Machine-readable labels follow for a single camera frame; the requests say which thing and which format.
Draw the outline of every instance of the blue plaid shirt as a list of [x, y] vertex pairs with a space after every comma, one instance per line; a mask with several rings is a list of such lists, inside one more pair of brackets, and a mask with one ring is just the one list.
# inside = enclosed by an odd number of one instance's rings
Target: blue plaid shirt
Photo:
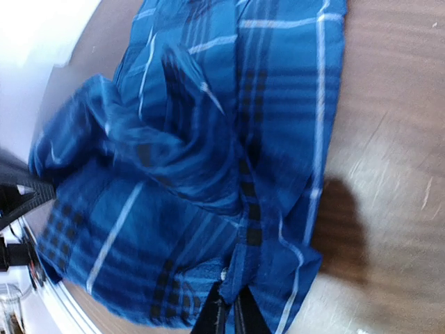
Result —
[[286, 331], [321, 263], [309, 247], [339, 95], [344, 0], [146, 0], [112, 81], [39, 137], [57, 186], [38, 252], [133, 322], [190, 327], [210, 287], [248, 285]]

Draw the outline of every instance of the plaid fabric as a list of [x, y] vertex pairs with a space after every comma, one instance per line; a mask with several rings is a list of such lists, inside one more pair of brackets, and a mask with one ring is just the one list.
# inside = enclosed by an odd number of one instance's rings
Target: plaid fabric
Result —
[[343, 0], [146, 0], [113, 81], [85, 82], [31, 152], [58, 186], [38, 242], [49, 276], [181, 328], [225, 270], [226, 302], [249, 285], [286, 331], [321, 261], [308, 245], [345, 14]]

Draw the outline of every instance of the wooden surface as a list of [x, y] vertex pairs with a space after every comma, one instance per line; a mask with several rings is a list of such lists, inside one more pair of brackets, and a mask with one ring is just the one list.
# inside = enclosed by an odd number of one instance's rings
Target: wooden surface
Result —
[[[139, 5], [102, 1], [44, 108], [113, 73]], [[445, 334], [444, 144], [445, 2], [350, 1], [313, 242], [325, 259], [291, 333]], [[104, 334], [167, 333], [115, 320], [68, 288]]]

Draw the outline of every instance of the wood grain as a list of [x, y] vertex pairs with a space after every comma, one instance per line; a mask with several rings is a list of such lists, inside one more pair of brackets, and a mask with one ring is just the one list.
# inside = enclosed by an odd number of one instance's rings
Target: wood grain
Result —
[[[89, 75], [111, 75], [140, 3], [102, 1], [72, 64], [53, 73], [46, 110]], [[351, 0], [313, 242], [323, 268], [290, 333], [445, 334], [444, 142], [444, 1]], [[67, 287], [104, 334], [167, 333]]]

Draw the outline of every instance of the white wall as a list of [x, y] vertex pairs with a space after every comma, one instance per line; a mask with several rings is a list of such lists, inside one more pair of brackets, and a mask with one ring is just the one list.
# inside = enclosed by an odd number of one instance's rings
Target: white wall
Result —
[[0, 148], [22, 161], [53, 66], [69, 62], [99, 2], [0, 2]]

